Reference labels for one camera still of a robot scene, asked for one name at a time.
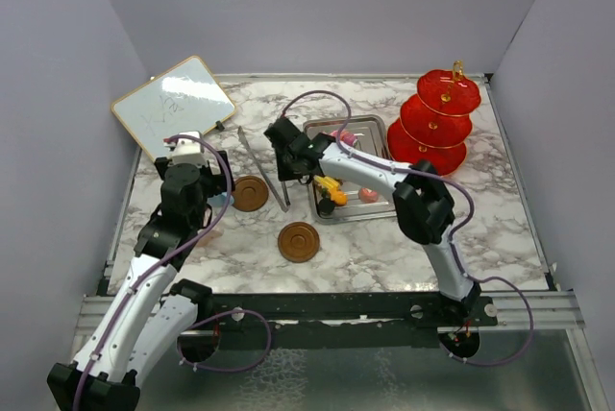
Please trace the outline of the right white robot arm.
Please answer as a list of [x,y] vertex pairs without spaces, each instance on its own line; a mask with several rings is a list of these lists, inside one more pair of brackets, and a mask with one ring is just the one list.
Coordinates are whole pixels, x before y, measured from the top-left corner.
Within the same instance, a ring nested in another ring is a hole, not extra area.
[[394,205],[401,232],[423,247],[435,272],[443,318],[462,326],[475,316],[480,284],[467,274],[453,239],[455,201],[429,162],[384,159],[326,133],[310,138],[286,117],[270,124],[264,135],[274,149],[280,179],[349,181]]

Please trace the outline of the white mug blue handle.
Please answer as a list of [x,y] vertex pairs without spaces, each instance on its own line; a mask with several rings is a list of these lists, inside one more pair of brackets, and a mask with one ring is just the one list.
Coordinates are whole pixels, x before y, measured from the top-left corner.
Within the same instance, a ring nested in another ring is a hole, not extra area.
[[234,204],[234,197],[228,196],[226,192],[208,198],[208,204],[212,207],[220,208],[225,203],[229,203],[230,206]]

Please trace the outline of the red three-tier cake stand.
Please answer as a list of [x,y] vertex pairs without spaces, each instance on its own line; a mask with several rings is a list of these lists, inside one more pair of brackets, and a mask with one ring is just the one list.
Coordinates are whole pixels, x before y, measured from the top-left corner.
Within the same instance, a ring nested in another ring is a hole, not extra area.
[[391,157],[411,164],[426,160],[437,174],[452,174],[467,157],[471,113],[480,104],[480,89],[466,76],[461,60],[450,69],[427,72],[387,130]]

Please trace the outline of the pink heart-shaped cake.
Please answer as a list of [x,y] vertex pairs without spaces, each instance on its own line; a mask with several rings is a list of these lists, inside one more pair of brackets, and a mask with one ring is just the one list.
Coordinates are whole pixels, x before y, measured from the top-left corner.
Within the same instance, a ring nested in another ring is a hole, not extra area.
[[373,204],[379,200],[379,193],[376,190],[362,187],[359,189],[358,198],[365,204]]

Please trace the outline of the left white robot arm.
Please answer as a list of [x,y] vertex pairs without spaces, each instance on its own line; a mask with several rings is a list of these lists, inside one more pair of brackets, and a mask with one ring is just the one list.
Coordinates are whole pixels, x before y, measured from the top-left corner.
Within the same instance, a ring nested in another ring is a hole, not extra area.
[[153,312],[164,291],[214,221],[208,200],[234,190],[224,151],[213,173],[201,151],[155,161],[160,202],[137,236],[135,255],[120,289],[90,339],[68,364],[55,364],[47,384],[60,410],[134,410],[147,375],[188,326],[211,320],[209,289],[191,283]]

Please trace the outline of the stainless steel tray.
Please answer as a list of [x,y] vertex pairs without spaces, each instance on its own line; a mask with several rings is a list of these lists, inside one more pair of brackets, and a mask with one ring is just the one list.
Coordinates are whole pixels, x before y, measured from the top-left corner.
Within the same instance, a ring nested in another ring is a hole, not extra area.
[[[344,118],[312,119],[303,124],[304,132],[309,138],[319,133],[332,133],[342,125]],[[354,116],[345,130],[357,137],[355,147],[362,152],[377,157],[391,159],[386,142],[386,126],[380,117],[373,114]],[[315,220],[324,225],[334,225],[348,222],[381,219],[395,216],[394,205],[382,195],[373,203],[365,203],[359,197],[360,185],[343,182],[342,190],[347,196],[347,204],[337,206],[331,213],[322,211],[320,191],[312,182],[307,193],[309,204]]]

